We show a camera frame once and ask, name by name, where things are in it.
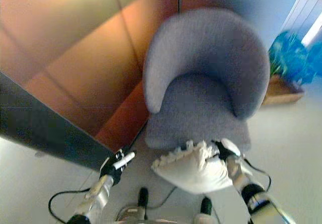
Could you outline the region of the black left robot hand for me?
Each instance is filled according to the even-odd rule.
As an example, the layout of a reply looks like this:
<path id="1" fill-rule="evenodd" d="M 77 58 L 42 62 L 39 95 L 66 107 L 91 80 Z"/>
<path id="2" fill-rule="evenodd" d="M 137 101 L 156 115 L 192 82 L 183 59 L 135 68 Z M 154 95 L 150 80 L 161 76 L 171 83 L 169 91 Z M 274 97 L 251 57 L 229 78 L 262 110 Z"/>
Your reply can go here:
<path id="1" fill-rule="evenodd" d="M 107 175 L 113 179 L 113 185 L 117 185 L 126 166 L 134 159 L 136 151 L 128 151 L 127 148 L 119 149 L 113 156 L 107 157 L 100 167 L 99 178 Z"/>

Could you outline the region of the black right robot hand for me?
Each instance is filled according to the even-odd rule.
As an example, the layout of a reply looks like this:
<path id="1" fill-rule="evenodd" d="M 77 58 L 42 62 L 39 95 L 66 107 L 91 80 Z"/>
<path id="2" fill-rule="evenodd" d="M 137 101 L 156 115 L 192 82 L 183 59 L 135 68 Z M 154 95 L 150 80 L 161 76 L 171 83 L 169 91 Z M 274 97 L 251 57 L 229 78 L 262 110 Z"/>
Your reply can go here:
<path id="1" fill-rule="evenodd" d="M 222 138 L 221 140 L 211 140 L 211 143 L 217 146 L 219 150 L 218 156 L 223 161 L 226 161 L 230 156 L 240 157 L 242 154 L 239 148 L 227 138 Z"/>

